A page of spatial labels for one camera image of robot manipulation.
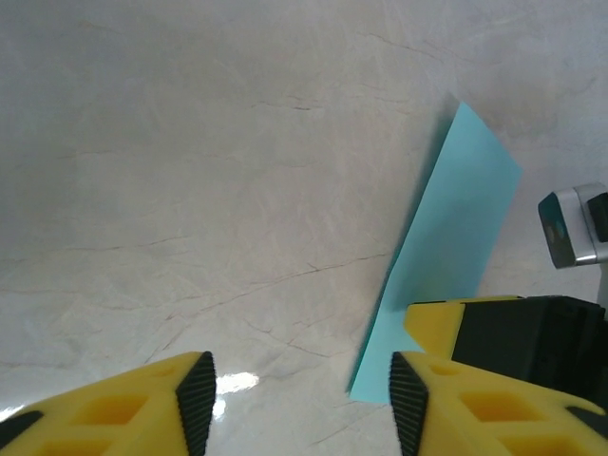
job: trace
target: blue sheet of paper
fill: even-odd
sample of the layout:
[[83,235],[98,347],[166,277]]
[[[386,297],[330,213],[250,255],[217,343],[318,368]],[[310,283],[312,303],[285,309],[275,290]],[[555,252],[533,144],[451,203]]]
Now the blue sheet of paper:
[[389,273],[355,367],[352,400],[387,404],[392,353],[421,350],[403,327],[409,303],[476,294],[521,174],[461,104]]

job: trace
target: white marble countertop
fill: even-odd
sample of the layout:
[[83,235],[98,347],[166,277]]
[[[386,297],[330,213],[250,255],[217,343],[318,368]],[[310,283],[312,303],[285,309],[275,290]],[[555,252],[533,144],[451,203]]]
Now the white marble countertop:
[[480,294],[595,297],[536,205],[608,181],[605,0],[61,5],[0,6],[0,410],[209,350],[208,454],[396,455],[345,387],[452,96],[524,170]]

